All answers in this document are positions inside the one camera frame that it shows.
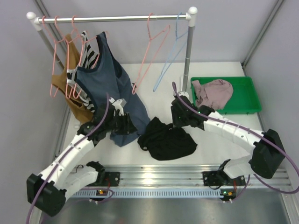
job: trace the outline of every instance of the striped garment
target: striped garment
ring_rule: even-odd
[[[83,31],[83,33],[81,34],[82,36],[82,39],[83,41],[88,41],[87,39],[87,32],[86,31]],[[86,69],[91,69],[92,66],[94,65],[94,63],[96,62],[96,59],[98,57],[98,53],[96,53],[92,47],[90,46],[90,43],[87,42],[84,44],[84,49],[83,49],[83,55],[82,55],[82,66],[83,68],[86,68]],[[78,66],[75,68],[75,69],[67,69],[66,70],[66,73],[67,73],[67,84],[70,86],[70,87],[73,87],[75,86],[76,84],[76,79],[77,79],[77,69],[78,69]],[[90,99],[90,97],[88,97],[88,95],[86,94],[86,92],[84,92],[82,90],[82,88],[77,84],[76,85],[76,92],[77,94],[81,91],[79,97],[80,99],[82,100],[83,102],[83,105],[88,109],[90,110],[91,112],[94,113],[95,111],[95,108],[94,108],[94,105]]]

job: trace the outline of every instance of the table surface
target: table surface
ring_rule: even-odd
[[[161,122],[169,124],[172,122],[171,102],[174,99],[171,83],[174,81],[177,87],[179,87],[181,76],[184,73],[184,63],[172,64],[156,92],[153,92],[154,84],[161,73],[163,65],[163,63],[151,65],[137,94],[144,103],[150,119],[156,116]],[[140,64],[124,64],[122,66],[129,74],[131,81],[134,82],[137,78]],[[192,77],[244,76],[239,62],[190,63],[189,71],[189,79]],[[188,82],[187,91],[190,95],[190,100],[192,100],[190,81]],[[249,128],[261,130],[257,114],[226,115],[225,117]],[[68,124],[64,148],[73,139],[79,126],[79,121],[72,114]],[[248,155],[244,149],[214,133],[204,132],[199,128],[184,127],[184,129],[198,144],[196,151],[192,155],[171,161],[157,161],[150,156],[149,152],[140,149],[137,140],[124,147],[118,147],[109,137],[106,137],[99,142],[95,149],[87,153],[79,164],[86,164],[89,161],[99,161],[104,166],[221,164],[226,159],[237,159]]]

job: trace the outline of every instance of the green bin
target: green bin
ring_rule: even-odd
[[[250,77],[193,77],[191,78],[191,90],[193,103],[197,100],[192,81],[199,80],[201,85],[216,79],[223,79],[232,84],[234,92],[220,114],[249,114],[262,110],[252,79]]]

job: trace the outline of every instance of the perforated metal strip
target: perforated metal strip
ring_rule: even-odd
[[[114,198],[219,198],[220,190],[210,189],[113,189]],[[96,190],[81,190],[72,198],[105,198],[98,196]]]

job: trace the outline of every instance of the mauve cloth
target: mauve cloth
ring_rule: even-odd
[[[222,110],[233,94],[233,86],[228,81],[216,79],[201,85],[198,80],[192,82],[197,96],[196,106],[202,105]]]

